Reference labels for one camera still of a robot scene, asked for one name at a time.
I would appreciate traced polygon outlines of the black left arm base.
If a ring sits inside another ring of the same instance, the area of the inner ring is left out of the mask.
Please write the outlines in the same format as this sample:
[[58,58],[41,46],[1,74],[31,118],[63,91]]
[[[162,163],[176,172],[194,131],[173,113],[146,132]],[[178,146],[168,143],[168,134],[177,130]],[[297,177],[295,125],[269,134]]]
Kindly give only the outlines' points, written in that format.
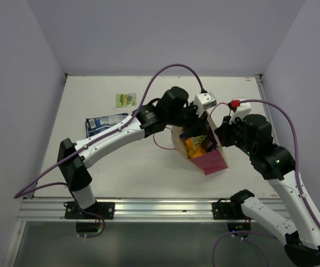
[[81,211],[74,201],[64,202],[63,206],[66,208],[65,219],[96,219],[94,214],[101,216],[104,220],[112,220],[115,213],[114,202],[96,202],[91,207]]

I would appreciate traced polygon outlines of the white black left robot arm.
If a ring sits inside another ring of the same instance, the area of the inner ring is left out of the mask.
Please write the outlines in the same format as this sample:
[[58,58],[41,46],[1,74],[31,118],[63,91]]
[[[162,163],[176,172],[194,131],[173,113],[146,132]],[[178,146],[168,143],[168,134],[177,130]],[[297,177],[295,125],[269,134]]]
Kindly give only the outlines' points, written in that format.
[[87,219],[96,215],[97,204],[88,168],[98,160],[123,146],[163,131],[168,125],[189,130],[191,135],[204,131],[204,106],[212,97],[204,91],[196,94],[192,103],[188,98],[184,89],[172,87],[162,97],[140,106],[113,127],[87,139],[77,142],[65,139],[60,143],[59,168],[78,202],[79,214]]

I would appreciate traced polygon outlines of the purple Fox's candy bag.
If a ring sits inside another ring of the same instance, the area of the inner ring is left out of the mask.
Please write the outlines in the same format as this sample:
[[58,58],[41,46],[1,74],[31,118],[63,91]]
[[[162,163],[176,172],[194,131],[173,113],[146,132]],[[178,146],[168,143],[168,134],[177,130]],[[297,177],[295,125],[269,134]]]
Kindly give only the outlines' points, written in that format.
[[210,130],[208,133],[208,139],[209,139],[209,141],[208,141],[208,147],[207,147],[206,151],[212,152],[214,150],[217,150],[219,146],[218,146],[218,143],[215,139],[215,134],[213,133],[212,130]]

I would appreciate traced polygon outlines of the small blue snack packet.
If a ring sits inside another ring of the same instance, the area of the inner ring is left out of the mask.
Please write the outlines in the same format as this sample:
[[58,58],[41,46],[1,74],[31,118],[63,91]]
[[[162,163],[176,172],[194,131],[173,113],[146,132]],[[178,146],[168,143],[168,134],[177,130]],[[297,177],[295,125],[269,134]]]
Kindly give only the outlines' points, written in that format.
[[183,133],[181,133],[181,134],[179,135],[179,137],[180,137],[181,139],[188,139],[188,138],[189,138],[189,135],[188,135],[188,133],[183,132]]

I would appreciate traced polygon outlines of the green Himalaya candy packet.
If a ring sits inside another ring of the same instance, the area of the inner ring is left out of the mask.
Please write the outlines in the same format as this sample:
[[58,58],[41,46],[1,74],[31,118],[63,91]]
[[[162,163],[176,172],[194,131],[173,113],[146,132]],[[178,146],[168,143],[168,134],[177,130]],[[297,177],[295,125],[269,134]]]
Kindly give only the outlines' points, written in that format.
[[116,107],[136,106],[136,93],[117,93]]

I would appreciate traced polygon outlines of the orange mango gummy bag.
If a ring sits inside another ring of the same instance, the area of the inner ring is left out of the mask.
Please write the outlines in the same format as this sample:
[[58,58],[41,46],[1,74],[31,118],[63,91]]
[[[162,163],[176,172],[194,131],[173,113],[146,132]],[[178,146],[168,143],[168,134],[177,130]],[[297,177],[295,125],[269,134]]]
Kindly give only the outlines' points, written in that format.
[[193,145],[191,144],[190,138],[185,141],[187,154],[190,159],[194,159],[206,154],[206,149],[202,147],[202,143],[196,149],[193,149]]

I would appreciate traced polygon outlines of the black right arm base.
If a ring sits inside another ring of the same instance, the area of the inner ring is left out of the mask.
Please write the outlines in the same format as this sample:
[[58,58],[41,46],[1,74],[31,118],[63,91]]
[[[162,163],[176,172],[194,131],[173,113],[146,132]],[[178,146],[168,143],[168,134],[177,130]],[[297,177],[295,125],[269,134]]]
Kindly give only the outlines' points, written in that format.
[[236,202],[219,199],[211,203],[214,220],[243,220],[244,214]]

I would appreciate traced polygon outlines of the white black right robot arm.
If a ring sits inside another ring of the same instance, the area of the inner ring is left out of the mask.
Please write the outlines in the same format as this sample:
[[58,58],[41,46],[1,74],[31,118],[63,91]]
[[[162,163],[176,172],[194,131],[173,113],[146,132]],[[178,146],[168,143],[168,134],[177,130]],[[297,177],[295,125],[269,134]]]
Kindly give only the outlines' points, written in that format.
[[225,116],[215,129],[220,144],[235,146],[248,155],[251,165],[276,191],[290,215],[287,220],[244,189],[230,197],[235,218],[254,219],[275,236],[296,266],[320,265],[320,213],[296,172],[291,153],[274,143],[272,126],[262,115],[232,119]]

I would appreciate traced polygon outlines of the cream pink paper cake bag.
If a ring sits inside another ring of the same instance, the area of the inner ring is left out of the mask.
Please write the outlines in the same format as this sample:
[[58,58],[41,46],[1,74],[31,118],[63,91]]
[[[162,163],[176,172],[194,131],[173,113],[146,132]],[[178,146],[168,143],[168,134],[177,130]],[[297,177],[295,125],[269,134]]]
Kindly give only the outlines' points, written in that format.
[[[206,113],[207,117],[205,120],[205,126],[207,138],[205,139],[205,141],[202,142],[202,147],[205,149],[207,149],[208,147],[209,131],[212,130],[214,133],[214,130],[216,129],[216,124],[211,116],[212,113],[213,111]],[[187,139],[181,139],[179,137],[179,135],[184,132],[183,129],[176,126],[167,126],[166,129],[170,130],[171,132],[171,142],[173,144],[173,147],[169,148],[159,145],[159,143],[156,141],[156,136],[154,135],[152,137],[152,140],[157,147],[163,150],[177,151],[179,155],[181,155],[186,161],[191,162],[193,165],[195,165],[204,175],[210,175],[228,168],[227,158],[225,156],[225,153],[223,152],[223,148],[219,143],[217,137],[215,137],[219,146],[217,150],[214,150],[212,152],[206,152],[206,154],[203,156],[190,159],[187,154],[185,145],[185,141]]]

